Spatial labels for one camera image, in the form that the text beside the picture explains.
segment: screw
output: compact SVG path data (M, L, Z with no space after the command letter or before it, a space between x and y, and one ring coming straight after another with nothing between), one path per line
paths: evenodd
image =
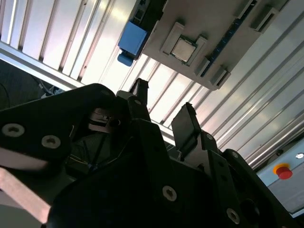
M231 209L231 208L228 208L227 210L226 210L226 213L227 213L227 215L228 215L228 218L231 220L231 221L233 221L235 224L239 224L239 222L240 222L240 220L239 220L239 216L238 216L238 214L233 210L233 209Z
M2 133L8 137L16 138L23 135L24 132L24 127L17 123L8 123L2 127Z
M50 149L56 149L61 145L61 141L54 135L46 135L42 138L41 144Z
M232 152L232 156L235 157L235 158L238 158L238 154L235 153L235 152Z
M298 153L296 156L295 156L297 159L301 159L304 157L304 153Z
M135 100L135 103L141 105L142 103L139 100Z
M176 191L168 185L165 185L162 188L162 194L167 200L171 202L174 202L177 199Z
M211 136L211 134L207 134L207 138L209 138L210 140L213 139L213 137Z
M106 90L102 90L101 93L104 94L104 95L106 95L106 96L109 96L109 95L110 95L110 92L109 92L109 91L106 91Z

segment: metal panel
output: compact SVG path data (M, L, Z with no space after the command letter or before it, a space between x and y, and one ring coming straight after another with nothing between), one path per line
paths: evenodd
M163 117L169 112L170 108L179 99L185 89L191 83L191 79L178 74L174 81L169 85L161 100L156 104L150 113L150 117L160 123Z
M12 28L11 38L10 38L10 45L15 49L19 47L22 26L24 23L25 13L28 4L29 4L28 0L17 1L15 19Z
M168 117L164 117L164 126L169 127L171 125L171 122L173 118L177 115L177 113L180 111L181 107L186 103L186 102L191 102L192 97L199 91L201 88L201 85L198 83L194 83L194 85L191 87L191 89L186 93L186 95L181 99L177 101L177 106L174 108L172 113L169 112Z
M43 62L48 66L58 69L63 53L66 49L73 24L82 0L59 0L53 26L50 28L46 51Z
M267 76L272 76L272 72L276 71L286 57L302 43L304 40L303 26L304 19L274 48L265 60L251 73L250 77L244 81L242 86L217 110L216 114L210 119L207 119L206 116L200 116L204 119L202 122L207 132L212 133L216 130L216 127L220 125L220 117L231 115L244 102L248 104L247 97L256 96L256 92L259 91L258 86L265 86L264 84L268 80Z
M141 57L132 65L129 75L124 79L119 90L129 91L135 80L139 78L139 74L142 72L142 69L146 67L149 60L150 58L146 55L141 55Z
M272 78L257 91L256 95L247 102L246 106L242 106L224 126L218 128L218 132L214 137L219 144L223 143L228 135L231 136L244 123L250 121L260 109L268 105L272 101L270 100L271 97L298 73L304 65L304 48L300 49L286 62L274 75L270 75Z
M106 19L100 39L94 49L81 82L90 84L99 82L111 57L136 0L116 0Z
M301 94L304 83L304 74L301 74L295 81L293 81L290 86L288 86L284 91L282 91L262 112L260 112L253 120L251 120L246 127L244 127L241 131L239 131L229 142L222 146L222 149L231 148L235 150L239 150L242 148L241 155L247 157L250 151L246 150L248 145L254 143L255 148L258 148L262 143L266 140L269 140L269 136L272 134L262 134L261 131L268 124L268 130L277 132L281 126L281 128L287 124L290 119L282 121L279 125L276 122L272 123L272 117L276 117L276 115L283 115L288 112L285 110L287 108L292 107L293 111L296 113L293 114L294 117L297 113L303 110L303 106L300 101L303 102L302 99L297 99L297 95ZM259 137L259 140L251 141L252 136Z
M72 44L71 44L70 50L68 52L68 55L66 57L66 61L65 61L65 64L64 64L64 67L62 70L62 73L66 74L66 75L70 75L72 72L72 68L74 66L74 63L77 58L78 52L80 50L81 44L84 41L86 30L88 29L88 26L90 25L90 21L96 10L97 4L98 4L98 0L88 0L85 3L84 11L81 15L81 19L78 24L75 36L72 39Z
M75 89L82 83L0 42L0 59L63 90Z
M160 65L155 73L153 74L151 80L149 81L148 90L148 110L154 105L157 97L164 92L165 87L168 85L169 80L176 73L174 70L168 68L165 65Z
M1 41L9 44L13 29L17 0L6 0L1 32Z
M101 83L111 89L115 94L130 70L130 67L118 62L117 57L120 53L121 50L117 49Z
M104 24L103 17L105 15L106 9L109 7L109 1L110 0L99 1L99 5L96 12L94 13L92 22L85 35L85 40L79 50L79 54L72 69L71 77L74 79L78 79L81 70L86 68L85 60L89 54L90 49L94 46L93 41L96 36L98 36L98 28L102 28Z
M54 0L32 0L23 53L39 59Z

